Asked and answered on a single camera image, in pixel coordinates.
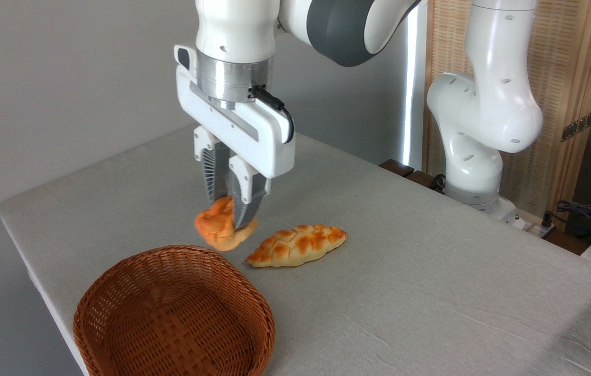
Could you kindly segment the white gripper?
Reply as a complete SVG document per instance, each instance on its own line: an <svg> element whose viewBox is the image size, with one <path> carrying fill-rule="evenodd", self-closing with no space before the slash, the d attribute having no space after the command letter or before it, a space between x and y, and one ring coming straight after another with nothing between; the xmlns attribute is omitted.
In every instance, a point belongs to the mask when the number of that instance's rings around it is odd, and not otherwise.
<svg viewBox="0 0 591 376"><path fill-rule="evenodd" d="M175 45L173 54L178 100L200 125L193 131L193 156L202 166L210 205L229 195L230 173L233 222L236 230L245 228L269 193L269 179L293 168L295 140L286 143L289 121L259 99L221 109L197 85L195 50ZM230 159L231 150L237 155Z"/></svg>

